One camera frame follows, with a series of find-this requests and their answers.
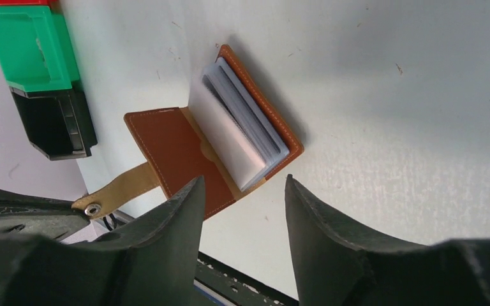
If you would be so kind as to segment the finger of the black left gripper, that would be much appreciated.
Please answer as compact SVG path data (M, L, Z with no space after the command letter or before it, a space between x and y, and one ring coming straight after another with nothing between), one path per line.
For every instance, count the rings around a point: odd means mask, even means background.
M0 233L42 235L64 240L90 225L72 202L17 194L0 189Z

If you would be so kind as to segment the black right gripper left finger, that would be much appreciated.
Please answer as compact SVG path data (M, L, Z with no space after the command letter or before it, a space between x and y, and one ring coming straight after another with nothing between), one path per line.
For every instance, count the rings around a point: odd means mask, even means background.
M92 242L0 233L0 305L187 305L205 182Z

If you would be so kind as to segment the brown leather card holder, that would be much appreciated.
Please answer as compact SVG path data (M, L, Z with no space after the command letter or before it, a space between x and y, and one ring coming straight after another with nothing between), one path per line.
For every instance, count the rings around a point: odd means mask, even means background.
M125 114L145 162L72 203L88 218L108 215L160 187L167 198L205 182L205 218L281 171L304 146L229 45L191 82L185 107Z

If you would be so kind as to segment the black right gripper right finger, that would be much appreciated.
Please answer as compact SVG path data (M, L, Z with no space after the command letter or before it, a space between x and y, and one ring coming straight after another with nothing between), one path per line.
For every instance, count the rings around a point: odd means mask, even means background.
M490 238L421 245L392 237L291 175L285 211L301 305L490 305Z

